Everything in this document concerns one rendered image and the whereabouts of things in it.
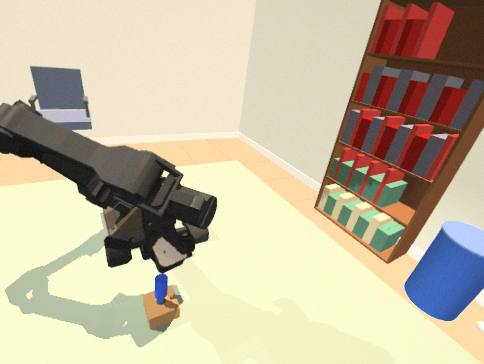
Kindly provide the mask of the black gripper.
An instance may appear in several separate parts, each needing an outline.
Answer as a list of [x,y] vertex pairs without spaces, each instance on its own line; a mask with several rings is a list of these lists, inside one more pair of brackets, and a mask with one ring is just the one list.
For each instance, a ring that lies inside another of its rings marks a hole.
[[[169,215],[159,218],[152,218],[146,216],[142,212],[142,221],[143,221],[143,233],[144,235],[128,238],[127,232],[125,233],[116,233],[112,235],[108,235],[104,239],[105,243],[105,251],[106,251],[106,258],[107,264],[110,268],[115,268],[120,265],[124,265],[129,263],[132,260],[132,253],[131,249],[140,248],[142,258],[144,260],[152,259],[151,252],[146,253],[143,249],[143,241],[146,237],[146,233],[149,231],[155,230],[157,232],[161,232],[166,229],[168,224],[174,223],[176,224],[176,219],[170,218]],[[209,230],[206,228],[205,230],[197,228],[195,226],[186,224],[182,222],[181,228],[175,228],[177,235],[182,234],[183,236],[186,235],[193,235],[195,239],[195,245],[199,243],[203,243],[208,241],[209,239]],[[153,260],[154,261],[154,260]]]

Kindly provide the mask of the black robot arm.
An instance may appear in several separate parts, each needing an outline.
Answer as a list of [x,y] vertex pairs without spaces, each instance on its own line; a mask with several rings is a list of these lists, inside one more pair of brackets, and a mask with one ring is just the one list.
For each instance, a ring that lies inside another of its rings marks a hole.
[[[0,106],[0,153],[34,158],[77,184],[86,201],[120,212],[133,208],[152,218],[170,218],[205,230],[217,209],[217,197],[180,184],[184,174],[149,150],[106,146],[63,127],[23,100]],[[163,172],[169,174],[163,177]],[[146,233],[143,249],[166,273],[195,250],[193,235],[178,234],[175,224]]]

